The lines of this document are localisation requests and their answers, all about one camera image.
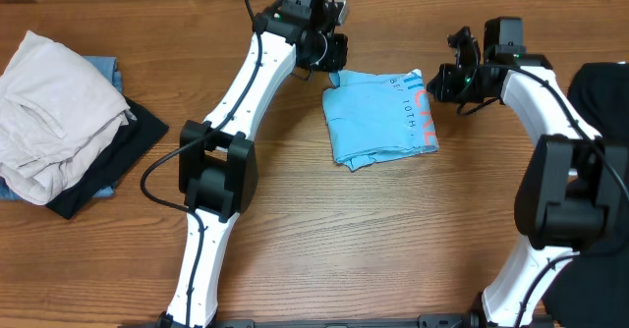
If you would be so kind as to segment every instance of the pile of clothes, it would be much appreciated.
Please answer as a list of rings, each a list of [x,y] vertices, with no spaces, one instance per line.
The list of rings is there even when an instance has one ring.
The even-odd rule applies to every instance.
[[[82,57],[29,31],[0,77],[0,199],[70,219],[168,131],[123,95],[116,58]]]

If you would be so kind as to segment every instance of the black cloth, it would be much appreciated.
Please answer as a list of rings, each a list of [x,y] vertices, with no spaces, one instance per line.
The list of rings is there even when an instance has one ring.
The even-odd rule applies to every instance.
[[[168,126],[140,104],[126,98],[131,113],[129,125],[118,130],[111,144],[96,157],[81,180],[62,191],[46,207],[70,219],[101,188],[122,176],[168,132]]]
[[[604,138],[629,144],[629,66],[584,65],[572,81],[568,99]],[[626,174],[624,180],[629,184]],[[613,235],[585,253],[615,249],[628,236],[629,206],[623,198]],[[566,328],[629,327],[629,248],[613,257],[577,258],[543,301],[547,312]]]

